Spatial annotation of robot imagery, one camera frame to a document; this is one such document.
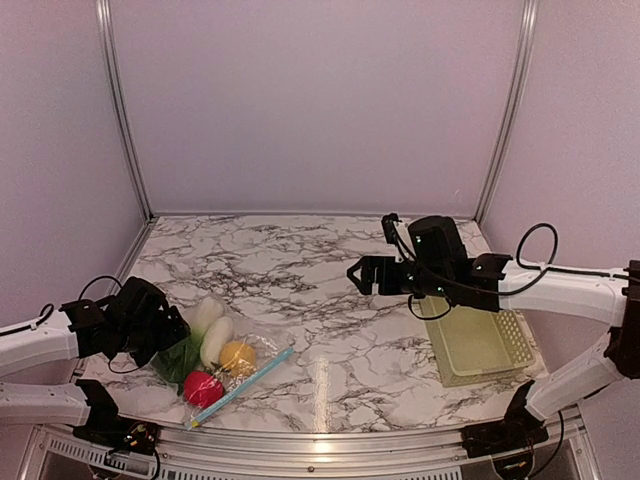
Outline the clear zip top bag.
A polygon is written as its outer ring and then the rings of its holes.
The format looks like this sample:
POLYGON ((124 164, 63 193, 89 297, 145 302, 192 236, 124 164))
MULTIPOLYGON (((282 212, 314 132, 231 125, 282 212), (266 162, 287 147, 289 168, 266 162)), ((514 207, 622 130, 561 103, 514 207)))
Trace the clear zip top bag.
POLYGON ((156 354, 152 364, 176 388, 188 430, 203 426, 294 352, 290 334, 270 332, 216 297, 201 299, 186 321, 189 336, 156 354))

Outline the red fake apple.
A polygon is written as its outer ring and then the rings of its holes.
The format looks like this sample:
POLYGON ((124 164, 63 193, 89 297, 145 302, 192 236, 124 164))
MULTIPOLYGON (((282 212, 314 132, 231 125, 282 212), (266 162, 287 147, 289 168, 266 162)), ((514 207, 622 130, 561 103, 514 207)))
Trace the red fake apple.
POLYGON ((193 371, 185 379, 183 395, 186 402, 199 408, 207 408, 225 394, 224 385, 213 375, 193 371))

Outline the yellow fake fruit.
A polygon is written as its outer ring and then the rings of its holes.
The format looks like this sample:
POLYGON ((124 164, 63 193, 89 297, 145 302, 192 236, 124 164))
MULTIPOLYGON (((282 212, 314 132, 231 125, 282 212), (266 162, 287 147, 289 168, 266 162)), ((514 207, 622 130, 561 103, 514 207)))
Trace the yellow fake fruit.
POLYGON ((228 342, 220 352, 219 365, 234 378, 248 377, 257 369, 257 354, 249 344, 241 341, 228 342))

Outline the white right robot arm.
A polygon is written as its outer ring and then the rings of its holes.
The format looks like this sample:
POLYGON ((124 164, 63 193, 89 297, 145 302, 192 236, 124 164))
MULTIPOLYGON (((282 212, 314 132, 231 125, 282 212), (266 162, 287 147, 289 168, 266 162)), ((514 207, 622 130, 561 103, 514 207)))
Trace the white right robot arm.
POLYGON ((428 216, 405 223, 396 214, 382 228, 394 256, 363 256, 347 277, 363 295, 426 296, 499 312, 532 310, 599 321, 605 335, 549 376, 520 387, 495 438, 515 448, 535 425, 606 386, 639 376, 639 264, 604 271, 526 263, 518 255, 468 255, 454 220, 428 216))

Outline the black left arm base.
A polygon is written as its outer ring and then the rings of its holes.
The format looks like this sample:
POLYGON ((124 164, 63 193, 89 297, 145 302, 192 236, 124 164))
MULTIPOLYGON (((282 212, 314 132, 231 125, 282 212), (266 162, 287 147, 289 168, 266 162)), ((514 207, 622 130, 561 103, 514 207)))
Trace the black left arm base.
POLYGON ((85 395, 89 407, 87 420, 73 427, 76 438, 109 447, 111 452, 133 452, 153 456, 159 425, 119 415, 119 409, 108 391, 97 380, 77 380, 75 385, 85 395))

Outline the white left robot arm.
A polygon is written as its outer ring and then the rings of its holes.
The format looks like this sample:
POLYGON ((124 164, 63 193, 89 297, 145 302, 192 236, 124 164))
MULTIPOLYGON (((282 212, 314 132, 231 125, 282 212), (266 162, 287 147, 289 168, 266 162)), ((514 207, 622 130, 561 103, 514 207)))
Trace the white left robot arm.
MULTIPOLYGON (((177 307, 155 285, 130 277, 114 295, 91 300, 80 296, 60 307, 1 330, 1 376, 25 372, 56 361, 124 353, 146 366, 190 335, 177 307)), ((106 445, 125 438, 126 423, 98 381, 64 385, 1 384, 3 424, 87 426, 106 445)))

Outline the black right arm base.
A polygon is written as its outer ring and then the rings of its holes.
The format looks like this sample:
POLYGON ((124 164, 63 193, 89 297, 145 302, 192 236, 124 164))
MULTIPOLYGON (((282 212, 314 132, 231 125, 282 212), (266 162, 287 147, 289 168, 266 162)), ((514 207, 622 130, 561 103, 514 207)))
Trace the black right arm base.
POLYGON ((527 394, 533 384, 530 380, 517 389, 501 420, 461 429, 462 446, 469 458, 528 448, 549 439, 544 421, 526 409, 527 394))

